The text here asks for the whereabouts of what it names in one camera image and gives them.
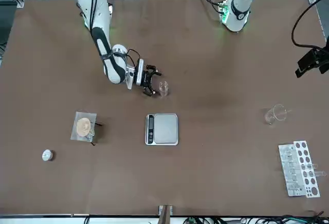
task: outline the white cap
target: white cap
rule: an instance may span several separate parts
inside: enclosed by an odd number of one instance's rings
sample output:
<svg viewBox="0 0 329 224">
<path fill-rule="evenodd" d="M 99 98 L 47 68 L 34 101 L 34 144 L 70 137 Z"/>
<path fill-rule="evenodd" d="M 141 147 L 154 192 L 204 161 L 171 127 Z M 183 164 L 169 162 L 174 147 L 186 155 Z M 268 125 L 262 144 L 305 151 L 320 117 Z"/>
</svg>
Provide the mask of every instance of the white cap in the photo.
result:
<svg viewBox="0 0 329 224">
<path fill-rule="evenodd" d="M 77 134 L 80 137 L 85 137 L 92 128 L 91 122 L 88 118 L 82 118 L 77 122 Z"/>
<path fill-rule="evenodd" d="M 44 161 L 50 161 L 52 159 L 52 152 L 51 150 L 45 150 L 42 153 L 42 159 Z"/>
</svg>

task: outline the test tube rack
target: test tube rack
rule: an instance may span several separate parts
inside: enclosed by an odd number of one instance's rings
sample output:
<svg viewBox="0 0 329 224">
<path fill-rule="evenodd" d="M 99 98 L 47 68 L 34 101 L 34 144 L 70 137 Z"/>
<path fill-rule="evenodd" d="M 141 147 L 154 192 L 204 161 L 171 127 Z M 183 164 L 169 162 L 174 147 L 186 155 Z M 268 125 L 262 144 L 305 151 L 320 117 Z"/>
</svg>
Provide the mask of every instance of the test tube rack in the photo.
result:
<svg viewBox="0 0 329 224">
<path fill-rule="evenodd" d="M 288 196 L 320 197 L 306 141 L 279 145 L 279 153 Z"/>
</svg>

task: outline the robotic arm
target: robotic arm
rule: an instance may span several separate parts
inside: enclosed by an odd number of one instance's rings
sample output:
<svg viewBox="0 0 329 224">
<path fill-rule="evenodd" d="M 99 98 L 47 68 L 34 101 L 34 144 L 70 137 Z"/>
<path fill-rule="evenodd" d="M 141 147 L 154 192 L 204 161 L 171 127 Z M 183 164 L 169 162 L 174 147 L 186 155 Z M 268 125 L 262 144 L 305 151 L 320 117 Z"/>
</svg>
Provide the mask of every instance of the robotic arm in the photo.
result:
<svg viewBox="0 0 329 224">
<path fill-rule="evenodd" d="M 109 27 L 112 18 L 112 5 L 107 0 L 77 0 L 84 18 L 85 26 L 89 29 L 98 53 L 104 65 L 104 73 L 114 84 L 125 82 L 128 89 L 133 83 L 143 87 L 143 92 L 151 96 L 157 91 L 152 88 L 152 76 L 161 75 L 155 66 L 146 66 L 144 60 L 138 59 L 137 66 L 127 63 L 128 50 L 122 45 L 109 43 Z"/>
<path fill-rule="evenodd" d="M 220 21 L 233 32 L 242 30 L 247 23 L 252 0 L 225 0 L 220 4 Z"/>
</svg>

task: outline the brown table surface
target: brown table surface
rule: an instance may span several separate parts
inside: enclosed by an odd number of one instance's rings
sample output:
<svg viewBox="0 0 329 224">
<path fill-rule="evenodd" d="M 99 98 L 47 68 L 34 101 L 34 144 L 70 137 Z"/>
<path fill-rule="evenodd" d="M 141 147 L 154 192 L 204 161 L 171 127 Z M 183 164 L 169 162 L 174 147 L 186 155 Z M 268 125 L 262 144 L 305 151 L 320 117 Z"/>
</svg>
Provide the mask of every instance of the brown table surface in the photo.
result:
<svg viewBox="0 0 329 224">
<path fill-rule="evenodd" d="M 170 95 L 111 84 L 74 2 L 27 1 L 0 69 L 1 214 L 156 214 L 160 204 L 175 215 L 329 214 L 329 178 L 318 178 L 320 198 L 288 197 L 278 153 L 307 140 L 329 172 L 329 74 L 294 73 L 308 50 L 290 33 L 307 0 L 254 0 L 239 34 L 200 0 L 114 4 L 111 43 L 156 65 Z M 324 45 L 315 9 L 296 40 Z M 277 103 L 292 111 L 265 125 Z M 94 147 L 70 140 L 78 110 L 105 124 Z M 145 145 L 150 113 L 177 113 L 178 146 Z"/>
</svg>

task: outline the digital scale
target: digital scale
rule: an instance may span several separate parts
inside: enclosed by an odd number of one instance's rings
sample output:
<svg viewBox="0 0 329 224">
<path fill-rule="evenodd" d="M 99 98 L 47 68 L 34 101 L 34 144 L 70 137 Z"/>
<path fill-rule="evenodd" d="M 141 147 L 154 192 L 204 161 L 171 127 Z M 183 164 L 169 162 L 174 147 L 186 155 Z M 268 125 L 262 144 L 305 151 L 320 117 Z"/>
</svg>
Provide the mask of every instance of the digital scale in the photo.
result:
<svg viewBox="0 0 329 224">
<path fill-rule="evenodd" d="M 147 145 L 177 145 L 178 117 L 176 114 L 146 116 L 145 143 Z"/>
</svg>

